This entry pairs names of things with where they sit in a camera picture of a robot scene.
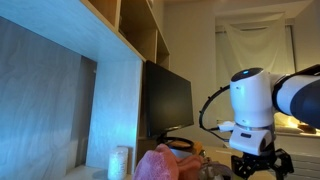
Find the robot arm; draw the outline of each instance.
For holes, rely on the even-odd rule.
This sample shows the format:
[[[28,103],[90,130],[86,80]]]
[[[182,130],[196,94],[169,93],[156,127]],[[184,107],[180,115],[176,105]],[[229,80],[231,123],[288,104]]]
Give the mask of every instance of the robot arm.
[[[230,146],[261,155],[275,140],[274,109],[320,128],[320,65],[274,81],[274,74],[251,68],[235,74],[230,82],[235,113]]]
[[[280,79],[272,100],[276,110],[320,128],[320,65]]]

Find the wooden cabinet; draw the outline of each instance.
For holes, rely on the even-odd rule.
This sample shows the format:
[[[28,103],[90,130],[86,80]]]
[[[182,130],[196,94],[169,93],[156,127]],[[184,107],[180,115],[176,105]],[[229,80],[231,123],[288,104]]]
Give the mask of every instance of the wooden cabinet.
[[[170,53],[147,0],[82,0],[82,3],[142,60],[169,69]]]

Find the wall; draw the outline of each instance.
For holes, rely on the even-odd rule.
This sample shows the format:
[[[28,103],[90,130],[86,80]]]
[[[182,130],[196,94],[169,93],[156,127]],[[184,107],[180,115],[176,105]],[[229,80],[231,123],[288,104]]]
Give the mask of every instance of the wall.
[[[81,56],[6,19],[0,24],[0,179],[61,179]]]
[[[295,18],[293,34],[297,70],[320,63],[319,32],[320,2],[313,1]]]
[[[299,3],[299,1],[305,1],[305,0],[228,0],[228,1],[214,1],[214,10],[215,13],[225,13],[225,12],[232,12],[232,11],[242,11],[243,9],[246,9],[247,11],[253,10],[253,8],[257,7],[263,7],[260,10],[264,13],[266,12],[283,12],[283,5],[284,4],[290,4],[290,3]],[[278,6],[275,9],[268,9],[266,10],[267,6]]]
[[[222,145],[222,142],[199,128],[198,118],[207,97],[215,87],[215,21],[211,1],[177,3],[165,6],[164,36],[170,49],[170,70],[188,79],[192,84],[195,125],[170,132],[201,141],[204,145]],[[215,126],[214,111],[207,109],[204,122]]]

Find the wooden shelf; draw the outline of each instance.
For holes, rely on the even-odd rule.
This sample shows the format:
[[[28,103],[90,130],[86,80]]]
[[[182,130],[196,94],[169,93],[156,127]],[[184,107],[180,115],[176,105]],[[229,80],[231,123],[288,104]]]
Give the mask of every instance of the wooden shelf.
[[[82,0],[142,60],[167,69],[170,53],[147,0]]]
[[[97,62],[86,163],[88,166],[104,168],[108,162],[107,153],[116,146],[126,146],[130,147],[128,173],[132,174],[136,165],[141,59],[144,57],[120,35],[116,21],[112,23],[112,18],[110,19],[112,16],[100,13],[91,2],[89,0],[1,1],[0,16]],[[117,13],[120,17],[120,11],[117,10],[115,20]],[[153,42],[156,42],[157,35],[153,35]],[[75,59],[69,58],[67,61],[69,60],[73,64],[72,67],[76,66]],[[52,63],[47,58],[43,58],[43,61]],[[70,119],[74,121],[77,118],[70,115]],[[64,134],[63,138],[70,139],[70,144],[73,144],[71,133]],[[69,148],[68,146],[64,143],[63,149]],[[63,150],[61,153],[63,156],[59,157],[68,156],[68,151]],[[50,164],[43,167],[50,172],[53,172],[51,168],[59,170],[49,173],[52,177],[61,177],[64,173],[61,167],[67,166],[67,164],[57,166],[59,163],[54,163],[59,157],[54,157],[50,160]],[[13,168],[14,171],[23,170],[20,166]]]

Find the computer monitor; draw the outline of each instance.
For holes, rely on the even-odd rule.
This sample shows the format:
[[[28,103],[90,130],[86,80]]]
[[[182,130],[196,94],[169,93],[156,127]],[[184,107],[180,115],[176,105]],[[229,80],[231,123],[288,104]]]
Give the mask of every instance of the computer monitor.
[[[191,82],[151,61],[144,68],[147,136],[159,138],[193,125]]]

